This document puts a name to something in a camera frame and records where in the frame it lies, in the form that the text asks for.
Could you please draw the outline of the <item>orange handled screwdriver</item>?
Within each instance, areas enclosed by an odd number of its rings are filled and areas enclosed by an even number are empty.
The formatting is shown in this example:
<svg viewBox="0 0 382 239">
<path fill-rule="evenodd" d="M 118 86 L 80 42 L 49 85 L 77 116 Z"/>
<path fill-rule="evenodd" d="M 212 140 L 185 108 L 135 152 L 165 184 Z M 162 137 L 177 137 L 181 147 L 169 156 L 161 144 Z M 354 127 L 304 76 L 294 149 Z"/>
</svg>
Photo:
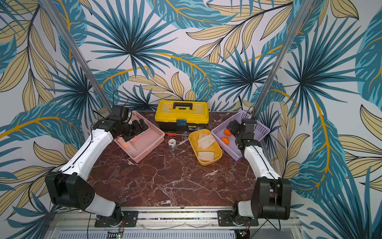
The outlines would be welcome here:
<svg viewBox="0 0 382 239">
<path fill-rule="evenodd" d="M 187 134 L 180 134 L 180 133 L 173 133 L 173 132 L 166 132 L 165 135 L 166 136 L 171 136 L 171 137 L 174 137 L 174 136 L 188 136 Z"/>
</svg>

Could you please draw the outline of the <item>yellow oval tray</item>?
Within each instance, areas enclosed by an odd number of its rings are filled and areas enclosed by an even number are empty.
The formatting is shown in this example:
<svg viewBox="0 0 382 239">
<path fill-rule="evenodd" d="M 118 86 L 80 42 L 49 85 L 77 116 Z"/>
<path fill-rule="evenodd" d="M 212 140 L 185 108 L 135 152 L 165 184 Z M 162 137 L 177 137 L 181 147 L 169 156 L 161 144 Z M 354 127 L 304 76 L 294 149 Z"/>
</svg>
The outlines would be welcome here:
<svg viewBox="0 0 382 239">
<path fill-rule="evenodd" d="M 190 133 L 189 141 L 197 160 L 203 166 L 219 161 L 223 155 L 222 149 L 212 132 L 207 129 L 200 129 Z"/>
</svg>

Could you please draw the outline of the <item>white tape roll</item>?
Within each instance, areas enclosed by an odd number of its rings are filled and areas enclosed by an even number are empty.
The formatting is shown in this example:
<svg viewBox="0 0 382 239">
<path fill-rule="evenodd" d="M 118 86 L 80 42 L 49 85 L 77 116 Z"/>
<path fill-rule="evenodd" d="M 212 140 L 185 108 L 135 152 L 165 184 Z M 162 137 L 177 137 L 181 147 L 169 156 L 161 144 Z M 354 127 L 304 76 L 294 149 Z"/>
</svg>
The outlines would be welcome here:
<svg viewBox="0 0 382 239">
<path fill-rule="evenodd" d="M 177 141 L 175 139 L 169 139 L 168 140 L 168 146 L 170 148 L 174 148 L 176 146 L 176 144 L 177 144 Z"/>
</svg>

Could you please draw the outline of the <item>left aluminium frame post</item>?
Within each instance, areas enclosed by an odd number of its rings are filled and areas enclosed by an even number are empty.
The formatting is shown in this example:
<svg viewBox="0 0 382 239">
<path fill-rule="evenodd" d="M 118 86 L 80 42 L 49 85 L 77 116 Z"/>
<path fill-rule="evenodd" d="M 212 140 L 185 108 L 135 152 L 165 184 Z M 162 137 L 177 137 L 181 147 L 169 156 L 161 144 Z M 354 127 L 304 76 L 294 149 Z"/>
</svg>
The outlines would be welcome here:
<svg viewBox="0 0 382 239">
<path fill-rule="evenodd" d="M 106 108 L 106 110 L 111 113 L 111 106 L 109 104 L 108 99 L 105 97 L 104 93 L 102 92 L 102 89 L 100 85 L 98 84 L 91 68 L 89 67 L 88 63 L 86 62 L 83 54 L 81 53 L 78 45 L 76 44 L 73 36 L 71 35 L 70 31 L 67 29 L 67 27 L 64 25 L 64 20 L 61 16 L 59 16 L 59 11 L 55 7 L 54 3 L 52 1 L 48 0 L 41 0 L 40 1 L 44 9 L 47 11 L 48 16 L 50 17 L 53 24 L 56 26 L 58 32 L 61 34 L 63 39 L 65 40 L 69 50 L 72 52 L 74 58 L 76 59 L 77 63 L 83 70 L 84 74 L 88 78 L 88 81 L 92 85 L 94 91 L 98 94 L 103 106 Z"/>
</svg>

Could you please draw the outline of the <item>right aluminium frame post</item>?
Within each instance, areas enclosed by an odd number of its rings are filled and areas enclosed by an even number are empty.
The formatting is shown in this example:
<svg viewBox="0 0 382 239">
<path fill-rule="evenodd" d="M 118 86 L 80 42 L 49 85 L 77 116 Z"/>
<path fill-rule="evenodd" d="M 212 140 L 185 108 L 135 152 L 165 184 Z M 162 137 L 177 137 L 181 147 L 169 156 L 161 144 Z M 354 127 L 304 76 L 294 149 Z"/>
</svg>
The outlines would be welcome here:
<svg viewBox="0 0 382 239">
<path fill-rule="evenodd" d="M 300 5 L 300 9 L 296 14 L 295 19 L 293 20 L 291 24 L 290 32 L 286 35 L 286 38 L 281 46 L 281 49 L 277 55 L 276 60 L 274 61 L 273 67 L 270 70 L 267 79 L 262 87 L 262 90 L 256 100 L 256 103 L 254 105 L 254 111 L 253 111 L 253 118 L 257 119 L 258 114 L 260 112 L 261 106 L 263 101 L 265 100 L 267 93 L 272 85 L 272 82 L 277 74 L 277 71 L 280 68 L 280 65 L 287 55 L 289 48 L 291 47 L 294 38 L 296 37 L 297 33 L 299 32 L 300 26 L 303 24 L 304 18 L 308 14 L 309 8 L 311 7 L 313 3 L 313 0 L 309 1 L 303 1 Z"/>
</svg>

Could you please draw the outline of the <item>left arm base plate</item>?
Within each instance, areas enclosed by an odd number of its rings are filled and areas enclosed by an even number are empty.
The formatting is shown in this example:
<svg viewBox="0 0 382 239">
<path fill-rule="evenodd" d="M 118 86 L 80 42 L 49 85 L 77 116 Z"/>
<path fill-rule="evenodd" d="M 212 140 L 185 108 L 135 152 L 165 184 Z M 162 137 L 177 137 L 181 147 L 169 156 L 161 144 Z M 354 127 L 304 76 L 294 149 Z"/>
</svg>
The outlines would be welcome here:
<svg viewBox="0 0 382 239">
<path fill-rule="evenodd" d="M 110 217 L 96 216 L 96 228 L 134 228 L 138 219 L 138 211 L 121 211 Z"/>
</svg>

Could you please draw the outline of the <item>aluminium frame post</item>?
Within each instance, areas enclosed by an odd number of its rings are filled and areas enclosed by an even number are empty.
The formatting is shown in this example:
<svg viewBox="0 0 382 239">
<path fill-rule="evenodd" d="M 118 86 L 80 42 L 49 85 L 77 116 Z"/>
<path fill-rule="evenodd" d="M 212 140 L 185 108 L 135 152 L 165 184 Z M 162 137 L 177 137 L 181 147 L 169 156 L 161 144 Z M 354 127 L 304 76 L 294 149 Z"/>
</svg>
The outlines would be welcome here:
<svg viewBox="0 0 382 239">
<path fill-rule="evenodd" d="M 253 111 L 253 118 L 257 119 L 258 114 L 260 112 L 261 106 L 263 101 L 265 100 L 267 93 L 272 85 L 272 82 L 277 74 L 277 71 L 280 68 L 280 65 L 287 55 L 289 48 L 291 47 L 294 38 L 296 37 L 297 33 L 299 32 L 300 26 L 303 24 L 304 18 L 308 14 L 309 8 L 311 7 L 313 3 L 313 0 L 309 1 L 303 1 L 300 5 L 300 9 L 296 14 L 295 19 L 293 20 L 291 24 L 290 32 L 286 35 L 286 38 L 281 46 L 281 49 L 277 55 L 276 60 L 274 61 L 273 67 L 270 70 L 267 79 L 262 87 L 262 90 L 256 100 L 256 103 L 254 105 L 254 111 Z"/>
<path fill-rule="evenodd" d="M 109 104 L 108 99 L 105 97 L 104 93 L 102 92 L 102 89 L 100 85 L 98 84 L 91 68 L 89 67 L 88 63 L 86 62 L 83 54 L 81 53 L 78 45 L 76 44 L 73 36 L 71 35 L 70 31 L 67 29 L 67 27 L 64 25 L 64 20 L 61 16 L 59 16 L 59 11 L 55 7 L 54 3 L 52 1 L 48 0 L 41 0 L 40 1 L 44 9 L 47 11 L 48 16 L 50 17 L 53 24 L 56 26 L 58 32 L 61 34 L 63 39 L 65 40 L 69 50 L 72 52 L 74 58 L 76 59 L 77 63 L 83 70 L 84 74 L 88 78 L 88 81 L 92 85 L 94 91 L 98 94 L 103 106 L 106 108 L 106 110 L 111 113 L 111 106 Z"/>
</svg>

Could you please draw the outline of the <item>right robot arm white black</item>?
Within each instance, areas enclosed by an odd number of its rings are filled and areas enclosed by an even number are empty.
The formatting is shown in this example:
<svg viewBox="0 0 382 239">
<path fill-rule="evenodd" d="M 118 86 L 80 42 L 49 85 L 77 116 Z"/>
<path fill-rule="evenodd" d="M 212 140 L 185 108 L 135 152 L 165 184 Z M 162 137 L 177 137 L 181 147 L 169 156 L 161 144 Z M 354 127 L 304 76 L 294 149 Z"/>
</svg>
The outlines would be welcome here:
<svg viewBox="0 0 382 239">
<path fill-rule="evenodd" d="M 256 177 L 251 199 L 236 202 L 232 208 L 236 224 L 258 218 L 287 220 L 290 216 L 291 183 L 279 176 L 266 159 L 259 141 L 255 140 L 255 128 L 254 119 L 234 120 L 227 127 Z"/>
</svg>

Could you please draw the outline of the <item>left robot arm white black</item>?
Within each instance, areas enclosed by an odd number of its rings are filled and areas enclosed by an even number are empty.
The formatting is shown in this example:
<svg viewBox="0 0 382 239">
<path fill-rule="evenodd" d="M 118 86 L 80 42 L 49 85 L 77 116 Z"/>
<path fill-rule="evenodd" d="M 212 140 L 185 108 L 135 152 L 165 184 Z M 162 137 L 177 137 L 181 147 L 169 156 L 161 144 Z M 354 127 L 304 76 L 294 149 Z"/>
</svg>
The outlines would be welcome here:
<svg viewBox="0 0 382 239">
<path fill-rule="evenodd" d="M 98 195 L 88 178 L 100 155 L 117 137 L 130 141 L 146 130 L 148 126 L 143 119 L 99 120 L 75 156 L 58 172 L 50 172 L 45 177 L 52 203 L 119 220 L 121 211 L 117 204 Z"/>
</svg>

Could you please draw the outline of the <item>pink plastic basket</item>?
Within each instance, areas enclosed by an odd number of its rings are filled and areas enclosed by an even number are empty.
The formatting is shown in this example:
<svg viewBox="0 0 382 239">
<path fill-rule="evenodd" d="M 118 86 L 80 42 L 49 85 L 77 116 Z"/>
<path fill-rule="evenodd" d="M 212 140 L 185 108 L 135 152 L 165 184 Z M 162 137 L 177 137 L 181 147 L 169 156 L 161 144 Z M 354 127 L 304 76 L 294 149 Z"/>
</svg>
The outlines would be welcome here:
<svg viewBox="0 0 382 239">
<path fill-rule="evenodd" d="M 130 140 L 132 145 L 137 149 L 137 154 L 135 157 L 130 158 L 135 162 L 139 163 L 142 161 L 150 152 L 152 152 L 157 146 L 159 146 L 164 141 L 165 133 L 156 127 L 152 122 L 146 119 L 137 111 L 132 112 L 132 120 L 144 119 L 149 129 L 140 135 L 136 136 L 134 139 Z M 116 139 L 114 142 L 122 148 L 122 142 L 118 142 Z"/>
</svg>

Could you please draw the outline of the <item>front aluminium rail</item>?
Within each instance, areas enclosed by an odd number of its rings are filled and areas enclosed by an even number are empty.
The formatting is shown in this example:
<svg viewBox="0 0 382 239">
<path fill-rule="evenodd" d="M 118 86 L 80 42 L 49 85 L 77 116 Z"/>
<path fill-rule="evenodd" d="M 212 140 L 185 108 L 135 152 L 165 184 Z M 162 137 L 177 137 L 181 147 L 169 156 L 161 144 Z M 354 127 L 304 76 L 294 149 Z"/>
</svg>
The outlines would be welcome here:
<svg viewBox="0 0 382 239">
<path fill-rule="evenodd" d="M 229 206 L 124 207 L 122 227 L 107 227 L 94 215 L 57 215 L 46 239 L 305 239 L 295 210 L 288 220 L 235 224 Z"/>
</svg>

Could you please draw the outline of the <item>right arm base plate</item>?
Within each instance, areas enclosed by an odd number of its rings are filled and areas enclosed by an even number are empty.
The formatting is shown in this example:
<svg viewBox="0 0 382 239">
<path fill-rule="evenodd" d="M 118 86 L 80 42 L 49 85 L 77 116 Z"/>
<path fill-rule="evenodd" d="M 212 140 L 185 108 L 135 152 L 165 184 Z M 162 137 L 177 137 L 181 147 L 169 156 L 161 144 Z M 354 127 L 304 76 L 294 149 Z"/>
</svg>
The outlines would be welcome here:
<svg viewBox="0 0 382 239">
<path fill-rule="evenodd" d="M 232 210 L 217 211 L 218 225 L 220 227 L 258 226 L 258 220 L 235 214 Z"/>
</svg>

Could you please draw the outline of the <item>yellow black toolbox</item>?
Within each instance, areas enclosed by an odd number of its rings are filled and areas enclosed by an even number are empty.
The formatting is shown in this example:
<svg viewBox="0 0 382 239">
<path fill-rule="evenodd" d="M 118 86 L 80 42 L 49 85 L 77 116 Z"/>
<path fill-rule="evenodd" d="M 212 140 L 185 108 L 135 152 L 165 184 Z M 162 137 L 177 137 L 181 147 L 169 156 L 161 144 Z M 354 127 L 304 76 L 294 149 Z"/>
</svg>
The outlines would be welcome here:
<svg viewBox="0 0 382 239">
<path fill-rule="evenodd" d="M 197 131 L 209 124 L 206 102 L 161 100 L 155 121 L 162 131 Z"/>
</svg>

